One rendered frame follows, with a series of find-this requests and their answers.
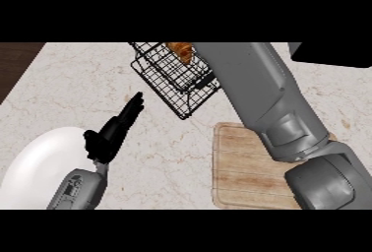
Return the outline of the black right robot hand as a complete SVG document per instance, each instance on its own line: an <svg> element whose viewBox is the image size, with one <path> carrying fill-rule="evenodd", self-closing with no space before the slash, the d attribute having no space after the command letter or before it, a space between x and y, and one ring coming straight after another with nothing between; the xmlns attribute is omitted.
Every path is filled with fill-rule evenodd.
<svg viewBox="0 0 372 252"><path fill-rule="evenodd" d="M194 89L200 90L203 88L203 86L206 86L215 79L215 75L214 73L209 73L203 79L194 84Z"/></svg>

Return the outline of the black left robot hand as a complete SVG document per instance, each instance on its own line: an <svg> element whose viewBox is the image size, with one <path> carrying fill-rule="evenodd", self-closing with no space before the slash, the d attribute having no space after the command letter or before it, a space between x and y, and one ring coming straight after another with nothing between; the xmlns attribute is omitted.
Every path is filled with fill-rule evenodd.
<svg viewBox="0 0 372 252"><path fill-rule="evenodd" d="M137 92L121 113L109 119L100 131L87 130L84 132L84 149L88 159L100 163L109 163L112 161L141 110L143 98L141 92Z"/></svg>

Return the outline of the golden brown croissant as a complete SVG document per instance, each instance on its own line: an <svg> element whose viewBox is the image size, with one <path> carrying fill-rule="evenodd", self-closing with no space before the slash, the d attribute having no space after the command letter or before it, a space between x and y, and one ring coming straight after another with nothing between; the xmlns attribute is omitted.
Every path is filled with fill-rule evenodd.
<svg viewBox="0 0 372 252"><path fill-rule="evenodd" d="M175 53L183 64L189 64L192 61L193 50L190 42L166 42L166 48Z"/></svg>

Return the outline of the pale wooden cutting board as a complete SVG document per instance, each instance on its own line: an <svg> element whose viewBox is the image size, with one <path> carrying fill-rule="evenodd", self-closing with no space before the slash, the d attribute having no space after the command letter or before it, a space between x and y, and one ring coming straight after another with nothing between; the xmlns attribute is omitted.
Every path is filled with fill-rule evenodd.
<svg viewBox="0 0 372 252"><path fill-rule="evenodd" d="M274 161L254 132L220 122L212 144L212 202L221 209L299 210L285 181L296 162Z"/></svg>

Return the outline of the white plate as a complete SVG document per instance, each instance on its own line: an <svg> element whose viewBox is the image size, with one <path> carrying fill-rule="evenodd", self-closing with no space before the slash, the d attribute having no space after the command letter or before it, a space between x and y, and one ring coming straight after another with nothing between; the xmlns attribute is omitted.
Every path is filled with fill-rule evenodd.
<svg viewBox="0 0 372 252"><path fill-rule="evenodd" d="M56 128L25 146L0 185L0 209L44 209L68 172L96 170L87 158L84 129Z"/></svg>

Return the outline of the black appliance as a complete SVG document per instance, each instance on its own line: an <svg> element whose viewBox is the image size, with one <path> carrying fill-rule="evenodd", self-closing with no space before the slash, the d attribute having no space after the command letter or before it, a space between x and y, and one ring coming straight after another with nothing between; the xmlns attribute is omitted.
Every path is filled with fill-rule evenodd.
<svg viewBox="0 0 372 252"><path fill-rule="evenodd" d="M372 46L361 42L289 42L290 59L332 66L372 67Z"/></svg>

